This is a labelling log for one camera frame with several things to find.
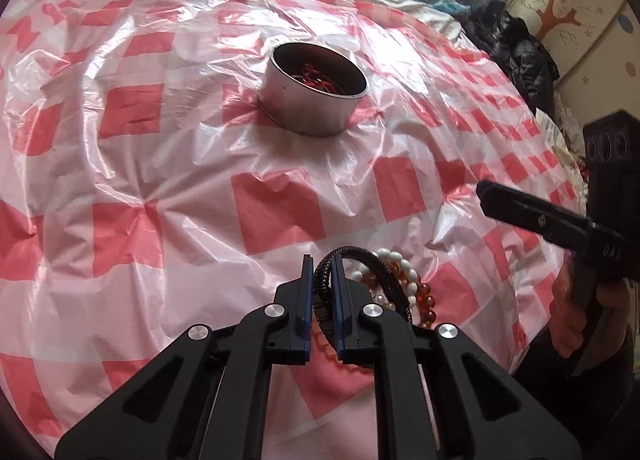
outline human hand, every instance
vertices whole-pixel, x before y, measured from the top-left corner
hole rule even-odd
[[[587,324],[583,310],[572,302],[574,285],[569,265],[569,261],[564,262],[554,281],[554,300],[549,308],[551,341],[556,351],[565,359],[582,346],[582,331]],[[603,363],[620,350],[625,340],[631,309],[629,291],[623,281],[598,285],[596,296],[603,308],[611,309],[611,315],[601,337],[593,344],[587,368]]]

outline red and white tablecloth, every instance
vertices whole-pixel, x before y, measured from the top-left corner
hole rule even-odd
[[[192,323],[238,323],[341,245],[399,250],[438,321],[513,369],[562,252],[485,218],[483,178],[576,209],[488,57],[341,0],[12,0],[0,19],[0,387],[48,451]],[[366,73],[346,132],[275,126],[255,95],[279,43]],[[266,459],[376,454],[369,373],[314,339],[275,368]]]

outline container rim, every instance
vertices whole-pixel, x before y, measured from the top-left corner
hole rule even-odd
[[[364,90],[362,90],[360,93],[358,94],[335,94],[335,93],[327,93],[326,91],[322,91],[322,90],[316,90],[316,88],[312,88],[311,86],[307,86],[304,82],[300,82],[299,80],[293,78],[291,75],[287,74],[286,71],[284,71],[276,62],[275,57],[273,56],[275,51],[280,48],[281,46],[286,46],[286,45],[309,45],[309,46],[316,46],[318,48],[322,48],[323,50],[327,50],[329,52],[332,52],[334,54],[336,54],[337,56],[341,57],[342,59],[344,59],[345,61],[347,61],[351,66],[353,66],[354,68],[357,69],[357,71],[360,72],[360,74],[362,75],[362,77],[364,78]],[[323,45],[319,45],[317,43],[308,43],[308,42],[304,42],[304,41],[289,41],[286,43],[281,43],[278,46],[274,46],[270,51],[269,51],[269,59],[271,60],[271,63],[273,64],[273,66],[275,66],[278,71],[285,75],[286,77],[288,77],[290,80],[292,80],[293,82],[295,82],[296,84],[299,84],[300,86],[302,86],[303,88],[306,88],[307,90],[311,90],[311,91],[315,91],[316,93],[319,94],[323,94],[325,96],[330,96],[332,98],[342,98],[344,100],[353,100],[355,98],[362,98],[363,96],[365,96],[366,94],[369,93],[369,79],[367,78],[367,75],[364,74],[364,72],[357,66],[357,64],[354,64],[353,62],[351,62],[348,58],[346,58],[344,55],[342,55],[340,52],[337,52],[336,50],[332,50],[331,48],[328,48],[327,46],[323,46]]]

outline device handle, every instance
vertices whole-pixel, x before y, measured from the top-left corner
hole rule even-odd
[[[582,346],[566,360],[566,368],[573,377],[579,376],[590,362],[593,349],[597,346],[610,318],[610,309],[603,308],[596,298],[598,273],[578,256],[570,263],[574,285],[572,302],[586,313],[587,325],[582,331]]]

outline orange tree drawing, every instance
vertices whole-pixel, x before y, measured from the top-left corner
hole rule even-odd
[[[598,7],[592,10],[591,5],[572,6],[567,4],[569,0],[520,0],[520,4],[525,8],[533,10],[540,17],[541,26],[536,37],[541,41],[551,32],[558,32],[563,43],[571,41],[577,44],[576,29],[578,27],[584,31],[586,37],[591,37],[595,25],[588,19],[593,15],[602,15],[604,11]]]

